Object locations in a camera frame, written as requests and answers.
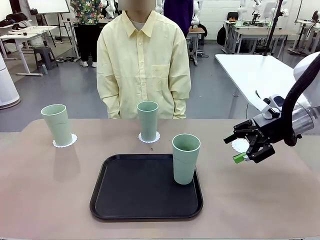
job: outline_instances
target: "white doily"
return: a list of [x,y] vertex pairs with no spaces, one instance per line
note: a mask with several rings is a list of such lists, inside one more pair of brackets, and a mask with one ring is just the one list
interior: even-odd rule
[[72,142],[69,143],[68,145],[58,146],[58,145],[56,144],[56,141],[53,140],[53,142],[52,142],[53,146],[55,146],[56,148],[66,148],[66,147],[69,147],[70,145],[74,144],[74,143],[77,141],[78,137],[77,137],[77,135],[75,135],[75,134],[73,134],[73,133],[72,133],[71,135],[72,135]]
[[[236,150],[240,154],[246,153],[248,148],[250,147],[249,142],[243,138],[234,140],[231,145],[232,145],[233,149]],[[249,158],[247,155],[245,155],[243,158],[244,158],[244,160],[249,161]]]
[[138,136],[139,140],[143,143],[146,143],[146,144],[152,144],[152,143],[155,143],[156,141],[158,141],[160,139],[160,133],[159,132],[156,132],[155,134],[155,140],[153,141],[144,141],[142,140],[142,137],[141,137],[141,132],[139,133],[139,136]]

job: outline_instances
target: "green cup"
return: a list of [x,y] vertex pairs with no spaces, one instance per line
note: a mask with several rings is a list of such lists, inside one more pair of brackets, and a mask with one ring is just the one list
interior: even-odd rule
[[57,146],[66,146],[72,142],[71,128],[65,105],[54,104],[46,106],[41,110],[41,114]]
[[172,140],[173,177],[181,185],[192,182],[201,142],[191,134],[180,134]]
[[151,142],[157,135],[157,111],[158,104],[154,101],[143,101],[137,106],[138,117],[141,124],[141,138],[145,142]]

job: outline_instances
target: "gray stool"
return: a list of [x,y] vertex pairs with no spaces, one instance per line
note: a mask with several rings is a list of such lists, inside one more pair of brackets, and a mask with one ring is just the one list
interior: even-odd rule
[[[51,47],[35,47],[33,50],[37,69],[39,69],[39,67],[42,67],[43,64],[45,64],[46,69],[48,70],[53,69],[54,65],[58,66],[58,63],[56,61],[54,53],[52,52]],[[40,54],[41,60],[38,60],[37,54]]]

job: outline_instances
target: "green object in gripper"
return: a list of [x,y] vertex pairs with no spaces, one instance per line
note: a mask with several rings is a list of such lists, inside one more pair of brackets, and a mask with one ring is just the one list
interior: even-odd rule
[[247,154],[245,152],[243,152],[243,153],[240,153],[239,155],[234,156],[233,157],[234,162],[236,164],[243,162],[245,160],[244,159],[245,155],[247,155]]

